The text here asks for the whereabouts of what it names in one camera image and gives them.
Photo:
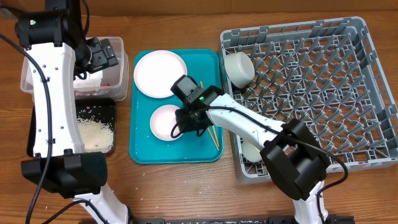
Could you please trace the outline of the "pile of rice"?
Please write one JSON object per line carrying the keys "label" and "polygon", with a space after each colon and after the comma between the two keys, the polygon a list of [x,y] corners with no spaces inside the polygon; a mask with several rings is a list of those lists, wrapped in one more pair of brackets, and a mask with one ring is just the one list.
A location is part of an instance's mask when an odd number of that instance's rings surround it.
{"label": "pile of rice", "polygon": [[85,152],[110,153],[114,147],[112,106],[83,106],[77,111],[77,124]]}

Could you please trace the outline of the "grey dishwasher rack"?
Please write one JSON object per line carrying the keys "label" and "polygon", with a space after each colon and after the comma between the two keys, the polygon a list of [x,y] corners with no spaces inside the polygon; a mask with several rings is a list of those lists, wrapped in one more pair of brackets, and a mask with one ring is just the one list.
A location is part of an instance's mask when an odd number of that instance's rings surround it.
{"label": "grey dishwasher rack", "polygon": [[268,118],[299,119],[350,171],[397,164],[397,103],[364,19],[225,30],[219,58],[243,52],[255,76],[225,92]]}

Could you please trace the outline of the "wooden chopstick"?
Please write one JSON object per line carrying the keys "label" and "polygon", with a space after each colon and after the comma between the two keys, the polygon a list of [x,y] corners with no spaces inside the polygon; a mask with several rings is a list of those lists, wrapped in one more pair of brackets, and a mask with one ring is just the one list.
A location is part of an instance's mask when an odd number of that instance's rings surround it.
{"label": "wooden chopstick", "polygon": [[209,127],[210,127],[211,131],[213,132],[213,135],[214,135],[214,137],[215,137],[215,139],[216,139],[216,142],[218,143],[219,149],[220,149],[220,144],[219,144],[219,141],[218,141],[218,135],[217,135],[217,133],[216,133],[216,129],[215,129],[214,126],[209,126]]}
{"label": "wooden chopstick", "polygon": [[219,145],[218,145],[218,143],[216,142],[216,139],[215,139],[215,137],[214,137],[214,135],[213,135],[213,132],[211,131],[210,127],[207,127],[207,131],[208,131],[208,133],[209,133],[209,135],[210,135],[210,138],[211,138],[211,140],[213,141],[213,143],[214,143],[214,145],[215,145],[217,151],[219,151]]}

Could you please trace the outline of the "white napkin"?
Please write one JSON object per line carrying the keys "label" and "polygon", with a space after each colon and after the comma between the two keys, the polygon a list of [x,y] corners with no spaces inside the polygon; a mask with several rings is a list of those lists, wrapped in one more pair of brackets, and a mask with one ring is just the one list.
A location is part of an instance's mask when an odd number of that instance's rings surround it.
{"label": "white napkin", "polygon": [[87,78],[82,80],[76,78],[73,81],[74,88],[96,88],[101,86],[101,82],[103,79],[103,72],[98,71],[95,73],[88,73]]}

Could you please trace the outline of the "pale green bowl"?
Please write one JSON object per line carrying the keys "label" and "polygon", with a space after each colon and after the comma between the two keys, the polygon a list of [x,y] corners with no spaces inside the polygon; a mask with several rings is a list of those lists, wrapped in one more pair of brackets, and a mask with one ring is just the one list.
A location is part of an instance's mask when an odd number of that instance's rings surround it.
{"label": "pale green bowl", "polygon": [[244,52],[226,55],[224,67],[231,83],[238,88],[244,88],[255,77],[254,65]]}

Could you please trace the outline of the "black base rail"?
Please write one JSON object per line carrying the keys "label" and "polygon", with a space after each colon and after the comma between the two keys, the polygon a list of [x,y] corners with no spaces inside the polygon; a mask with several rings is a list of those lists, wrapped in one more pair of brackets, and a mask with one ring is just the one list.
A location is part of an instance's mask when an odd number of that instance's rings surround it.
{"label": "black base rail", "polygon": [[[196,220],[164,220],[163,218],[137,219],[140,224],[296,224],[293,216],[252,218],[252,219],[196,219]],[[326,219],[329,224],[355,224],[354,217],[330,215]]]}

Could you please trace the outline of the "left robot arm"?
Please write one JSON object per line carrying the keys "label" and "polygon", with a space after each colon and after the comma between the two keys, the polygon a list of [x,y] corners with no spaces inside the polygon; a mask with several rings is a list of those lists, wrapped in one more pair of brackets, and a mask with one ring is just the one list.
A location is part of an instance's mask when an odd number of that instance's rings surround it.
{"label": "left robot arm", "polygon": [[38,190],[81,205],[98,223],[133,223],[130,209],[107,183],[102,152],[86,152],[78,129],[73,80],[118,64],[107,39],[86,38],[84,1],[47,1],[41,12],[21,14],[18,50],[29,61],[34,87],[33,158],[22,175]]}

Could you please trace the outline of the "white cup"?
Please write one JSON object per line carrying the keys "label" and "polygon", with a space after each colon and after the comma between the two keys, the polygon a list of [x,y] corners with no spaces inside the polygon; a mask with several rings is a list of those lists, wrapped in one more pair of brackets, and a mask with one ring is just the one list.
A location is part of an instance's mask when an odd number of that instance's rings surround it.
{"label": "white cup", "polygon": [[244,141],[241,144],[242,155],[250,162],[260,162],[262,157],[260,150],[253,146],[250,142]]}

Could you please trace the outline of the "small pink rice plate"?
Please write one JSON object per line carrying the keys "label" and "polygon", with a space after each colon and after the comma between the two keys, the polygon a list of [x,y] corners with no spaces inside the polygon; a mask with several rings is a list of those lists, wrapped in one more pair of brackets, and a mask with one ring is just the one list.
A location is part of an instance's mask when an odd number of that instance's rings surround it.
{"label": "small pink rice plate", "polygon": [[174,129],[173,135],[171,136],[172,128],[176,125],[175,112],[179,109],[175,105],[163,105],[157,108],[150,118],[150,130],[152,134],[163,141],[173,141],[179,138],[177,134],[180,132],[179,128]]}

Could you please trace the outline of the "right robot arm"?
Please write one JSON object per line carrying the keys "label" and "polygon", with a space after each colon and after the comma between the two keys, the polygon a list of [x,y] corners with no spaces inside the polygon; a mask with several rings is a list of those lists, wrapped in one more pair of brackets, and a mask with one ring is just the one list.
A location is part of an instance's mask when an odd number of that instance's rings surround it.
{"label": "right robot arm", "polygon": [[175,112],[172,138],[188,132],[200,137],[210,126],[232,131],[255,147],[273,183],[293,200],[296,223],[326,223],[321,194],[330,161],[303,122],[266,118],[214,85],[203,89],[187,75],[170,90],[183,103]]}

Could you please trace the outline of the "large pink plate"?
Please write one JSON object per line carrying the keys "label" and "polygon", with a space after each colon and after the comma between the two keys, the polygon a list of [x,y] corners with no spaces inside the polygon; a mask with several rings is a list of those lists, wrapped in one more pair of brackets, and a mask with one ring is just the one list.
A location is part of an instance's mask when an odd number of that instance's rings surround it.
{"label": "large pink plate", "polygon": [[176,53],[155,50],[138,60],[134,68],[134,83],[140,92],[151,98],[167,98],[173,95],[171,87],[187,66]]}

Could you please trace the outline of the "teal plastic tray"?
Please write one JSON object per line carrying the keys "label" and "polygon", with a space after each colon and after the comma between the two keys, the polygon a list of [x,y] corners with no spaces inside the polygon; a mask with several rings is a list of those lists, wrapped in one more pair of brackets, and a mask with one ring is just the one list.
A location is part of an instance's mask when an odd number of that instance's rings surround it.
{"label": "teal plastic tray", "polygon": [[[221,86],[218,56],[211,49],[175,49],[187,66],[188,75],[205,87]],[[131,124],[129,154],[140,164],[176,164],[214,162],[223,153],[223,128],[216,128],[220,146],[216,147],[211,136],[205,132],[198,137],[196,132],[182,134],[172,141],[157,138],[150,130],[150,117],[164,105],[181,108],[182,102],[176,96],[151,98],[141,93],[132,84]]]}

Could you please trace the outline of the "clear plastic waste bin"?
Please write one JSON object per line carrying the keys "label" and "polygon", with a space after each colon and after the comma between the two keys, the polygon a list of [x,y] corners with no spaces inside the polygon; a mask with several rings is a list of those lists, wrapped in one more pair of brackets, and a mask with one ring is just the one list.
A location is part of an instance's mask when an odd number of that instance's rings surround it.
{"label": "clear plastic waste bin", "polygon": [[32,50],[27,51],[47,79],[52,102],[65,103],[75,98],[111,98],[121,101],[127,97],[129,64],[124,42],[120,37],[98,38],[99,40],[109,39],[119,61],[116,66],[100,70],[103,72],[101,84],[109,83],[110,86],[74,88],[75,50],[66,44],[61,47],[56,47],[53,43],[37,44],[32,47]]}

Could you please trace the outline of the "black plastic tray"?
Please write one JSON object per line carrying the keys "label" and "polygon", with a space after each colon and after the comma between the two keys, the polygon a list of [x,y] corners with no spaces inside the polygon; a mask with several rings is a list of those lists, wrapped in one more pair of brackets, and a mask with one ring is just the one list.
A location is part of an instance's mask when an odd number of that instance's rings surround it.
{"label": "black plastic tray", "polygon": [[78,128],[86,152],[114,151],[116,104],[110,98],[76,100]]}

